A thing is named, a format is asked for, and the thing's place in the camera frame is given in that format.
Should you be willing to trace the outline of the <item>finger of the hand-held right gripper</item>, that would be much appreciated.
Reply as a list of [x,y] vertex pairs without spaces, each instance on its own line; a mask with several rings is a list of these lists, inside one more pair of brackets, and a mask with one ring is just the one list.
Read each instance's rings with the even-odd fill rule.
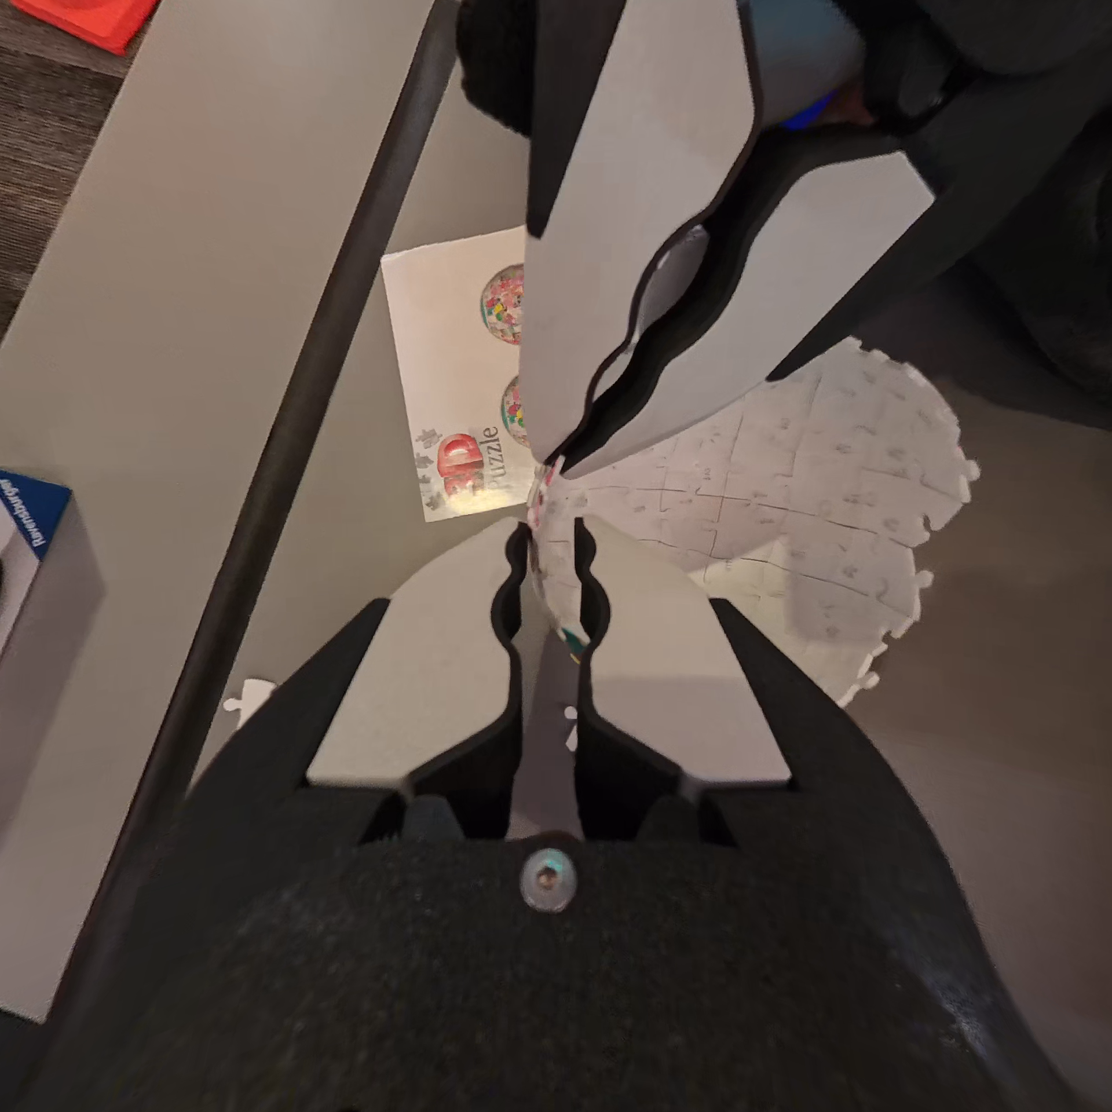
[[744,2],[539,2],[519,389],[539,464],[585,427],[651,270],[757,130]]
[[680,339],[648,404],[600,447],[566,454],[563,474],[621,463],[752,392],[932,201],[903,151],[805,172],[757,230],[715,320]]

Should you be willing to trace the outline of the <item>colourful puzzle ball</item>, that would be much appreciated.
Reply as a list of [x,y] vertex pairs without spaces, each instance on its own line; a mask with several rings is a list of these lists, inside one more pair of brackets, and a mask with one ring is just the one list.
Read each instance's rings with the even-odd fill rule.
[[532,567],[552,626],[586,646],[573,523],[600,516],[727,597],[834,704],[921,615],[915,547],[970,501],[980,470],[938,389],[844,339],[683,433],[552,484]]

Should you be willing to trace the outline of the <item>orange traffic cone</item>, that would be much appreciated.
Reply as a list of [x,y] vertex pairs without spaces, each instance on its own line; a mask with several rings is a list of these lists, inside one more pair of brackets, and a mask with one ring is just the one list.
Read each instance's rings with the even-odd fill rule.
[[11,6],[123,58],[159,2],[11,2]]

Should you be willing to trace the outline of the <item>puzzle instruction sheet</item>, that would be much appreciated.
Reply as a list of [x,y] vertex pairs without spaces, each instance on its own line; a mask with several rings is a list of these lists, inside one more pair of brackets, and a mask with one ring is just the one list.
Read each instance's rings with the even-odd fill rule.
[[528,501],[519,389],[526,227],[387,254],[381,277],[425,521]]

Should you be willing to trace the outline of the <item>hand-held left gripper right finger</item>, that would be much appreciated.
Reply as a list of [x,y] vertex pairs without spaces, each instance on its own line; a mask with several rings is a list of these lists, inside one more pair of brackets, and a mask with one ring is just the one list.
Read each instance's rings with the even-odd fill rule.
[[711,597],[600,516],[573,525],[581,624],[575,804],[586,838],[634,838],[662,799],[782,791],[789,762]]

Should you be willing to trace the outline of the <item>colourful puzzle box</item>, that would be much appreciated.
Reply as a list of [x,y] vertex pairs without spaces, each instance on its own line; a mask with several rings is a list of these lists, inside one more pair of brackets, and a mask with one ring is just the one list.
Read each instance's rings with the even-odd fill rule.
[[2,468],[2,653],[69,501],[61,484]]

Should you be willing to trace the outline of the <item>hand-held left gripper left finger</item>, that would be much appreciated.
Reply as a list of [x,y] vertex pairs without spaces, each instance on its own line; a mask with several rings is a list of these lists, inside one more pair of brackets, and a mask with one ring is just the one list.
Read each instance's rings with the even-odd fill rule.
[[526,523],[500,519],[395,592],[308,786],[440,797],[465,836],[506,838],[524,751],[515,635],[529,542]]

